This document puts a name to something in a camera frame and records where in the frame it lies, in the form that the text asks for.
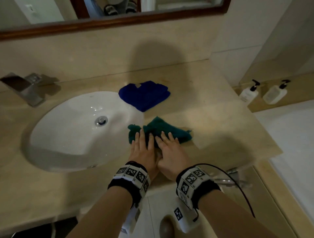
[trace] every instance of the wristband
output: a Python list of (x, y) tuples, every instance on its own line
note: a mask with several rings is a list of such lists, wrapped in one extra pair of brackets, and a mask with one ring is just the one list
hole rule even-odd
[(198, 209), (200, 198), (213, 190), (220, 190), (218, 184), (197, 166), (183, 170), (176, 178), (177, 196), (190, 209)]
[(133, 207), (134, 204), (137, 206), (145, 197), (150, 186), (150, 179), (143, 165), (129, 161), (118, 169), (108, 185), (108, 189), (112, 186), (119, 186), (128, 190), (133, 199), (131, 206)]

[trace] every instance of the mirror frame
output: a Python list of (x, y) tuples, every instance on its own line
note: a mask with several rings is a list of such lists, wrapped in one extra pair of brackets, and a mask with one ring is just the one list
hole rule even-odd
[(194, 8), (194, 9), (178, 9), (167, 10), (163, 12), (140, 12), (130, 16), (106, 17), (101, 19), (78, 19), (73, 21), (59, 23), (43, 23), (31, 26), (22, 26), (0, 31), (0, 41), (41, 37), (46, 35), (57, 35), (69, 32), (104, 29), (111, 27), (128, 26), (134, 24), (145, 24), (152, 22), (161, 22), (168, 20), (176, 20), (182, 18), (199, 17), (206, 15), (225, 14), (228, 11), (231, 0), (224, 0), (221, 6), (212, 8)]

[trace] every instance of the green cloth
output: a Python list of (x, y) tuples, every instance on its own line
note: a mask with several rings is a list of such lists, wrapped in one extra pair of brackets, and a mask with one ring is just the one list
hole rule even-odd
[[(135, 140), (135, 133), (139, 132), (141, 127), (131, 124), (128, 126), (128, 129), (130, 129), (129, 143), (131, 144), (132, 140)], [(150, 123), (148, 123), (147, 126), (143, 126), (143, 129), (145, 133), (146, 145), (148, 145), (149, 133), (152, 133), (154, 137), (155, 136), (160, 137), (162, 131), (166, 134), (167, 137), (168, 137), (168, 133), (171, 132), (174, 138), (179, 139), (180, 144), (192, 139), (192, 136), (190, 135), (191, 131), (184, 131), (182, 129), (174, 127), (166, 123), (160, 117), (155, 117)]]

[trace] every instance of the white bathtub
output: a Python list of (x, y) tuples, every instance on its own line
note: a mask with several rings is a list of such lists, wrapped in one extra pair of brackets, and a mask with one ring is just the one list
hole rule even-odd
[(271, 164), (314, 224), (314, 100), (254, 115), (284, 152)]

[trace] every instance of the cleaning cloth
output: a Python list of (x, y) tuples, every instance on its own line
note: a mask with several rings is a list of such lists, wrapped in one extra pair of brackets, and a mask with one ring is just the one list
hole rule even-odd
[(168, 87), (153, 81), (141, 83), (140, 87), (136, 87), (135, 84), (128, 84), (119, 90), (120, 98), (141, 112), (161, 103), (169, 95)]
[[(128, 129), (130, 129), (129, 143), (131, 144), (132, 141), (135, 140), (135, 133), (139, 132), (141, 127), (137, 125), (129, 125)], [(145, 133), (146, 145), (148, 145), (149, 133), (152, 133), (154, 137), (155, 136), (160, 137), (162, 131), (166, 134), (167, 137), (168, 137), (168, 133), (171, 132), (174, 138), (179, 139), (180, 144), (192, 139), (192, 136), (190, 135), (191, 131), (184, 131), (182, 129), (174, 127), (166, 123), (160, 117), (155, 117), (150, 123), (148, 123), (147, 126), (143, 126), (143, 130)]]

